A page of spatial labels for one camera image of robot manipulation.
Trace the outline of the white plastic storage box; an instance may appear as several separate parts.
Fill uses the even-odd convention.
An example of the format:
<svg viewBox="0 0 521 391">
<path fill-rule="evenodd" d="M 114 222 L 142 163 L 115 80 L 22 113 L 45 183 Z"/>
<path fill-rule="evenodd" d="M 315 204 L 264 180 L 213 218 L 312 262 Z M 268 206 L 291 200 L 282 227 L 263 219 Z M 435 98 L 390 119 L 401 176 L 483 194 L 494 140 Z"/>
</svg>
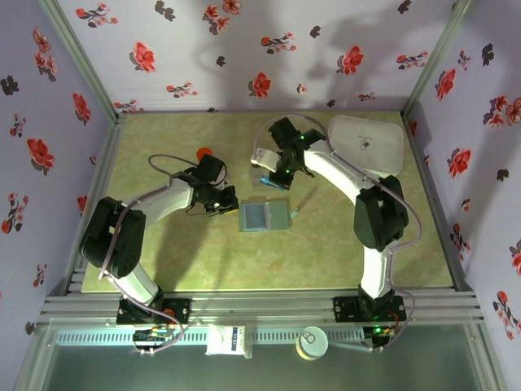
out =
<svg viewBox="0 0 521 391">
<path fill-rule="evenodd" d="M 384 178 L 402 170 L 404 134 L 398 125 L 338 115 L 327 133 L 333 149 L 358 168 Z"/>
</svg>

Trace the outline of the white paper packet blue print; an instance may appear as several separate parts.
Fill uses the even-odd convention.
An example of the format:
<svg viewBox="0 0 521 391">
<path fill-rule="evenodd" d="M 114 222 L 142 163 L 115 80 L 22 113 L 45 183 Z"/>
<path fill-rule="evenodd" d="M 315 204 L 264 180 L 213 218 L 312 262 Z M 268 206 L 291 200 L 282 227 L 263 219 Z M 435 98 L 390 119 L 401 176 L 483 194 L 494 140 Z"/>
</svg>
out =
<svg viewBox="0 0 521 391">
<path fill-rule="evenodd" d="M 246 328 L 244 326 L 209 326 L 206 354 L 247 357 L 249 353 Z"/>
</svg>

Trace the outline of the small black controller board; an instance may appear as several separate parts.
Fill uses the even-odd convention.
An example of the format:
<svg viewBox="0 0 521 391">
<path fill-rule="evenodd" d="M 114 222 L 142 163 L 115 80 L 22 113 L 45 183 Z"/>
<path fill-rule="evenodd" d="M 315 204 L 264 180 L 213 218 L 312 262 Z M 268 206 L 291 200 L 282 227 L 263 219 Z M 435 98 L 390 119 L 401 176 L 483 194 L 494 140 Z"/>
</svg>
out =
<svg viewBox="0 0 521 391">
<path fill-rule="evenodd" d="M 140 355 L 154 354 L 155 351 L 171 340 L 173 331 L 166 327 L 153 327 L 136 330 L 132 335 L 134 347 Z"/>
<path fill-rule="evenodd" d="M 362 345 L 366 347 L 370 353 L 383 352 L 396 337 L 394 327 L 363 327 L 363 332 L 364 340 L 362 341 Z"/>
</svg>

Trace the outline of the tin can with pull tab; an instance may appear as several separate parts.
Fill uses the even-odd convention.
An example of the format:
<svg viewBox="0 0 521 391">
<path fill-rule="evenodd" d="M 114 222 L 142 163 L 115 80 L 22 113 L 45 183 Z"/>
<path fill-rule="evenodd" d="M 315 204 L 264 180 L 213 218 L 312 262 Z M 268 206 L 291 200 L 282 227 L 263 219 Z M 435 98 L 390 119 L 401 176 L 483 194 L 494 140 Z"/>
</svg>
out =
<svg viewBox="0 0 521 391">
<path fill-rule="evenodd" d="M 321 358 L 329 347 L 327 334 L 319 327 L 306 327 L 296 338 L 296 351 L 306 361 Z"/>
</svg>

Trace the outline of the aluminium frame rail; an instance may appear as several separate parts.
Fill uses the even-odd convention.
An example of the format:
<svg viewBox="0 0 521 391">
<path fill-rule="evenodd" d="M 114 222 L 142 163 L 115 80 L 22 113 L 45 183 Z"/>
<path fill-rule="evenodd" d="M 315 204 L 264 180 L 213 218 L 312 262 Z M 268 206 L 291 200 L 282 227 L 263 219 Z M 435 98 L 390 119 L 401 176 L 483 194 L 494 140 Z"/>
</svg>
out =
<svg viewBox="0 0 521 391">
<path fill-rule="evenodd" d="M 376 325 L 445 325 L 484 322 L 484 314 L 473 292 L 452 288 L 411 289 L 397 293 L 403 298 L 407 319 L 399 322 L 362 322 Z M 165 298 L 191 300 L 188 324 L 270 326 L 333 326 L 335 297 L 357 297 L 354 289 L 168 292 Z M 116 324 L 120 294 L 80 293 L 47 297 L 35 323 L 38 326 L 81 325 L 108 327 Z"/>
</svg>

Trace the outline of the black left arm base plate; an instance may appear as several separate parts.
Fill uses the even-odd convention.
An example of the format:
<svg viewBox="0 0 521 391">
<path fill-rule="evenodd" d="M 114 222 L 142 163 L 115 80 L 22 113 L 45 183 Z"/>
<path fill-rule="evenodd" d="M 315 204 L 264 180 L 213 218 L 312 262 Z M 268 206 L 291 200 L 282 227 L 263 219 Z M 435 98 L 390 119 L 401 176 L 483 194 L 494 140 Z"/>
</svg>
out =
<svg viewBox="0 0 521 391">
<path fill-rule="evenodd" d="M 191 300 L 186 298 L 160 298 L 151 303 L 151 308 L 176 318 L 183 325 L 188 323 Z M 116 315 L 118 325 L 168 324 L 167 319 L 158 314 L 143 310 L 127 299 L 120 299 Z"/>
</svg>

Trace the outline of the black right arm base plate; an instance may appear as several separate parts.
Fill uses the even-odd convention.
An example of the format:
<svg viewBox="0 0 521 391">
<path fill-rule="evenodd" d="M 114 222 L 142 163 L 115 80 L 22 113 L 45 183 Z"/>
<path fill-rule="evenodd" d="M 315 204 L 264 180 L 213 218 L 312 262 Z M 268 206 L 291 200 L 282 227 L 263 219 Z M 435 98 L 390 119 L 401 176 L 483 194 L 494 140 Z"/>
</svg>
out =
<svg viewBox="0 0 521 391">
<path fill-rule="evenodd" d="M 337 323 L 391 322 L 407 319 L 402 297 L 335 297 L 333 312 Z"/>
</svg>

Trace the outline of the aluminium corner post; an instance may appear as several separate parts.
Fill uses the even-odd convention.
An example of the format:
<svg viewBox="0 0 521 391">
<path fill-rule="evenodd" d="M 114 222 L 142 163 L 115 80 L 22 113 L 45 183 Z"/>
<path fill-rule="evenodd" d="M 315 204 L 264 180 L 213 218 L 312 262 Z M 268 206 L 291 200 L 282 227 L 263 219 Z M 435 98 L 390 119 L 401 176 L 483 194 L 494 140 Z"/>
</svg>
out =
<svg viewBox="0 0 521 391">
<path fill-rule="evenodd" d="M 117 124 L 120 115 L 116 113 L 116 109 L 113 107 L 101 79 L 96 73 L 93 64 L 64 14 L 62 7 L 59 5 L 58 0 L 37 0 L 37 2 L 45 12 L 49 21 L 53 24 L 57 34 L 61 38 L 68 53 L 71 55 L 79 72 L 94 93 L 105 114 L 110 119 L 111 123 Z"/>
<path fill-rule="evenodd" d="M 414 105 L 421 99 L 427 89 L 428 82 L 434 77 L 437 67 L 449 52 L 454 39 L 457 37 L 467 15 L 478 0 L 456 0 L 450 12 L 449 21 L 445 25 L 427 64 L 423 68 L 404 109 L 401 111 L 403 118 L 407 118 L 413 111 Z"/>
</svg>

